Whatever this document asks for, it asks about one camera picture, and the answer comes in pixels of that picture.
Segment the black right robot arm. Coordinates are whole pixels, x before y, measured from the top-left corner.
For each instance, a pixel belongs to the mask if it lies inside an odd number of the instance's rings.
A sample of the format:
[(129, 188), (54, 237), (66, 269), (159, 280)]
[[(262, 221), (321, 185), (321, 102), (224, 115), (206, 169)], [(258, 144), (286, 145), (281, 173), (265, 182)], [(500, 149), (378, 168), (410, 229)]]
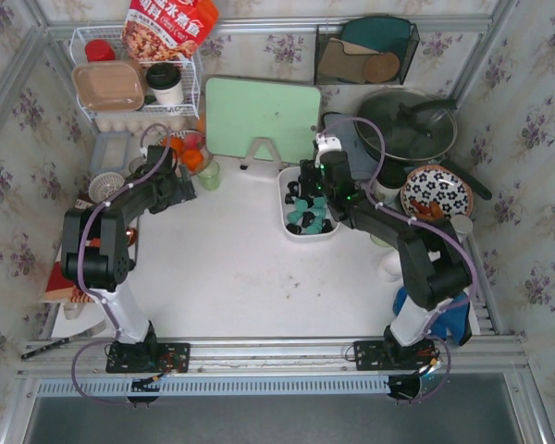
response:
[(438, 318), (462, 309), (476, 289), (476, 272), (449, 220), (423, 222), (378, 203), (352, 179), (348, 156), (332, 150), (300, 162), (301, 197), (323, 198), (331, 218), (374, 235), (399, 258), (406, 297), (379, 348), (384, 364), (407, 368), (422, 354)]

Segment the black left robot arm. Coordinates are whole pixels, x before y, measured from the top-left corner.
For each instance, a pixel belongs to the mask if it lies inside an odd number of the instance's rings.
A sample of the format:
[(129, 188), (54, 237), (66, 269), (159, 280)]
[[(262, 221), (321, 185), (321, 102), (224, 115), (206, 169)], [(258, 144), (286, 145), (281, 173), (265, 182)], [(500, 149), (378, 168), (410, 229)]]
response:
[(87, 209), (64, 217), (60, 264), (63, 276), (100, 306), (112, 333), (106, 348), (110, 374), (184, 373), (190, 346), (158, 339), (127, 281), (135, 263), (127, 230), (144, 212), (159, 214), (196, 196), (189, 173), (168, 147), (151, 145), (142, 170), (122, 187)]

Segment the white storage basket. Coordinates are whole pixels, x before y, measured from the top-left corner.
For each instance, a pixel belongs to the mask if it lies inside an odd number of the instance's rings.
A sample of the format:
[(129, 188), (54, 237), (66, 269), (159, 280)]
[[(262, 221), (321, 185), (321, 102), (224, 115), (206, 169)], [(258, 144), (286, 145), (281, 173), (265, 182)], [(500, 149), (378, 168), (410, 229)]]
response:
[[(297, 222), (293, 221), (293, 218), (289, 218), (290, 213), (296, 213), (297, 209), (294, 203), (287, 203), (287, 195), (289, 194), (288, 183), (291, 181), (296, 181), (300, 175), (300, 168), (298, 166), (286, 167), (277, 176), (277, 192), (279, 200), (279, 208), (281, 212), (281, 225), (286, 234), (286, 236), (291, 240), (298, 243), (309, 243), (309, 242), (319, 242), (327, 241), (335, 236), (339, 232), (339, 223), (337, 223), (329, 210), (323, 206), (325, 210), (325, 218), (322, 220), (324, 227), (331, 228), (331, 230), (323, 231), (317, 233), (308, 233), (307, 228), (302, 226), (302, 218)], [(302, 228), (301, 235), (294, 235), (286, 230), (286, 226), (291, 224), (296, 224)]]

